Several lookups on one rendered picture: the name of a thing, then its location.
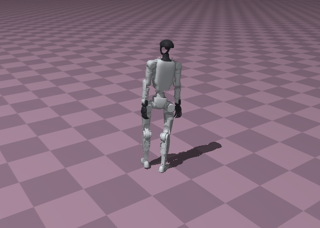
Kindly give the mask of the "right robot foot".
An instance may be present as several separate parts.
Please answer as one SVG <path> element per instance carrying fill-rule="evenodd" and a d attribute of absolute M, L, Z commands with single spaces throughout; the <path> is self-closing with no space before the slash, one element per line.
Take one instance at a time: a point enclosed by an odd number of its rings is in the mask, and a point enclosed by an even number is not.
<path fill-rule="evenodd" d="M 164 172 L 166 169 L 169 168 L 169 166 L 170 166 L 169 164 L 166 164 L 166 166 L 164 167 L 164 165 L 162 164 L 162 166 L 159 167 L 158 171 L 159 172 Z"/>

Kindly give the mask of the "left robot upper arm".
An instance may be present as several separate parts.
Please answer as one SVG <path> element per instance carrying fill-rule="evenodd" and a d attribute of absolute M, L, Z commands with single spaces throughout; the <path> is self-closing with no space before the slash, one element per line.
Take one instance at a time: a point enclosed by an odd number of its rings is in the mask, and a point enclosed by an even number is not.
<path fill-rule="evenodd" d="M 157 60 L 149 60 L 146 63 L 146 72 L 145 72 L 145 79 L 146 80 L 146 86 L 150 86 L 152 84 L 151 79 L 153 75 L 153 69 L 157 65 Z"/>

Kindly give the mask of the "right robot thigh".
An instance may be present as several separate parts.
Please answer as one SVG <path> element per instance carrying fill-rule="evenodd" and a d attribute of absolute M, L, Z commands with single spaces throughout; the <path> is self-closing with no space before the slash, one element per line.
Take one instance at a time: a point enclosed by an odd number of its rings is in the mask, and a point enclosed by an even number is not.
<path fill-rule="evenodd" d="M 164 129 L 160 134 L 160 140 L 162 142 L 166 141 L 166 135 L 171 134 L 173 120 L 174 120 L 174 110 L 175 106 L 172 102 L 167 101 L 166 108 L 163 110 L 164 113 Z"/>

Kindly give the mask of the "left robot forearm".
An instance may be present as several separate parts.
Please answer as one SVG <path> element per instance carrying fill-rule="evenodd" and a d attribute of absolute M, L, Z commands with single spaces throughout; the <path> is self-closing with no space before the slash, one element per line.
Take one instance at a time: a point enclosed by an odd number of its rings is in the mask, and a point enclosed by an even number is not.
<path fill-rule="evenodd" d="M 146 86 L 146 80 L 142 81 L 142 104 L 145 104 L 145 100 L 148 100 L 149 98 L 149 90 L 150 88 Z M 149 101 L 148 101 L 149 102 Z"/>

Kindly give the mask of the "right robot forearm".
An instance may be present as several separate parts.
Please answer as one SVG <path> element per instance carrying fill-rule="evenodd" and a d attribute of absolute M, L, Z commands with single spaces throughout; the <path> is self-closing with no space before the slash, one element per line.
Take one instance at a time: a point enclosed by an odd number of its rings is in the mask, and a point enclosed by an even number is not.
<path fill-rule="evenodd" d="M 180 82 L 180 87 L 175 87 L 175 88 L 174 88 L 174 102 L 175 102 L 176 104 L 179 103 L 179 99 L 180 99 L 180 101 L 181 101 L 181 96 L 180 96 L 180 94 L 181 94 L 181 82 Z"/>

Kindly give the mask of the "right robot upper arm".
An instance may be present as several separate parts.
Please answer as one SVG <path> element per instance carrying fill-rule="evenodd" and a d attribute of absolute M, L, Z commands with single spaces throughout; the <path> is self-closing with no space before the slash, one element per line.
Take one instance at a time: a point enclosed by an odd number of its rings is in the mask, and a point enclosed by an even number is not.
<path fill-rule="evenodd" d="M 175 73 L 174 73 L 175 80 L 173 81 L 173 86 L 180 87 L 182 65 L 181 65 L 181 63 L 176 62 L 176 61 L 175 61 L 175 63 L 176 63 L 176 68 L 175 68 Z"/>

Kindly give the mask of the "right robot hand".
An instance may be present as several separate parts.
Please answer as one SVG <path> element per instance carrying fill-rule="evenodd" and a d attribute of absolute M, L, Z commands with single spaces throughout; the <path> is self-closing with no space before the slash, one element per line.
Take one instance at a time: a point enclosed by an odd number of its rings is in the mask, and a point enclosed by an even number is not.
<path fill-rule="evenodd" d="M 180 104 L 181 104 L 181 100 L 179 99 L 178 104 L 175 103 L 175 115 L 174 115 L 174 117 L 176 116 L 175 118 L 180 118 L 182 115 L 182 109 Z"/>

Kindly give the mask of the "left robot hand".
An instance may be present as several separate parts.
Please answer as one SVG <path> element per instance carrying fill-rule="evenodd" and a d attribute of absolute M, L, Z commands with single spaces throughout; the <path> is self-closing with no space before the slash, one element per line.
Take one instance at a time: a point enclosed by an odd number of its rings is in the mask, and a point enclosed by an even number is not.
<path fill-rule="evenodd" d="M 141 115 L 144 119 L 149 119 L 147 117 L 147 105 L 148 105 L 148 100 L 145 100 L 144 104 L 141 104 L 142 108 L 141 108 Z"/>

